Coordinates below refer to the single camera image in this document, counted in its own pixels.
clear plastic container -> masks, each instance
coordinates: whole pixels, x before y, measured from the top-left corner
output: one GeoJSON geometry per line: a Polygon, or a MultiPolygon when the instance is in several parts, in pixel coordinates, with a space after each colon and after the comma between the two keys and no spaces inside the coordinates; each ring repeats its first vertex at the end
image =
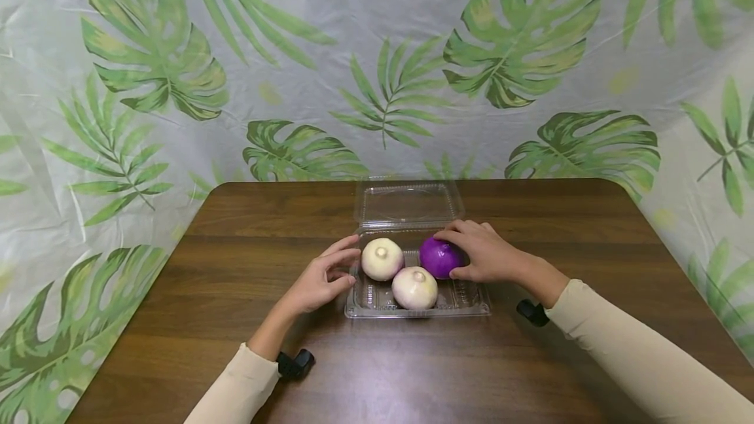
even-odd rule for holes
{"type": "MultiPolygon", "coordinates": [[[[360,182],[354,217],[359,223],[359,247],[389,238],[401,246],[406,266],[421,265],[422,242],[447,222],[462,217],[463,204],[453,181],[411,181],[371,177],[360,182]]],[[[403,309],[393,299],[390,281],[369,279],[357,265],[351,271],[356,285],[346,300],[346,316],[361,318],[429,318],[490,314],[483,285],[470,281],[438,280],[437,304],[432,309],[403,309]]]]}

beige sleeve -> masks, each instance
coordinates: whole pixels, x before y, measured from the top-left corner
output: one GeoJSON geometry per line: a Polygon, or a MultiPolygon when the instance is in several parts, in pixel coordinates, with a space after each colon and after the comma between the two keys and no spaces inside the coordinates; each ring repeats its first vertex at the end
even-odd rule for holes
{"type": "Polygon", "coordinates": [[[546,313],[658,422],[754,423],[754,404],[581,281],[546,313]]]}
{"type": "Polygon", "coordinates": [[[278,383],[278,364],[242,344],[184,424],[249,424],[278,383]]]}

wooden table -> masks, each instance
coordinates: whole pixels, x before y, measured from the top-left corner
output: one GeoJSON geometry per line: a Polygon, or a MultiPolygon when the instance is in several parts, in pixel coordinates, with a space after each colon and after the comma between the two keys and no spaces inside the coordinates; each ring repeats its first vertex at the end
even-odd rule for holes
{"type": "MultiPolygon", "coordinates": [[[[754,398],[754,373],[617,185],[459,183],[470,219],[587,281],[754,398]]],[[[355,185],[228,184],[199,211],[70,424],[182,423],[309,259],[356,227],[355,185]]],[[[279,383],[259,423],[591,423],[643,416],[554,325],[515,314],[348,320],[343,299],[296,325],[286,351],[317,358],[279,383]]]]}

person's left hand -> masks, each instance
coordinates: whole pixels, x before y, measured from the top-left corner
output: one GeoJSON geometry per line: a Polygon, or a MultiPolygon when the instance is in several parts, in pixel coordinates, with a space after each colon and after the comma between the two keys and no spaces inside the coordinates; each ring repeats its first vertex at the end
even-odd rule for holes
{"type": "Polygon", "coordinates": [[[309,262],[296,283],[279,301],[281,305],[294,314],[311,313],[350,289],[356,283],[356,278],[337,268],[350,267],[358,260],[361,251],[348,249],[358,239],[356,234],[341,239],[309,262]]]}

plastic sheet backdrop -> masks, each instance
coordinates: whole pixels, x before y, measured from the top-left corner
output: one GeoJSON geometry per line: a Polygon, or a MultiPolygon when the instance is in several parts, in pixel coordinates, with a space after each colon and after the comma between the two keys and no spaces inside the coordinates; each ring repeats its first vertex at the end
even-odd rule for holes
{"type": "Polygon", "coordinates": [[[0,423],[66,419],[225,181],[614,181],[754,359],[753,9],[0,0],[0,423]]]}

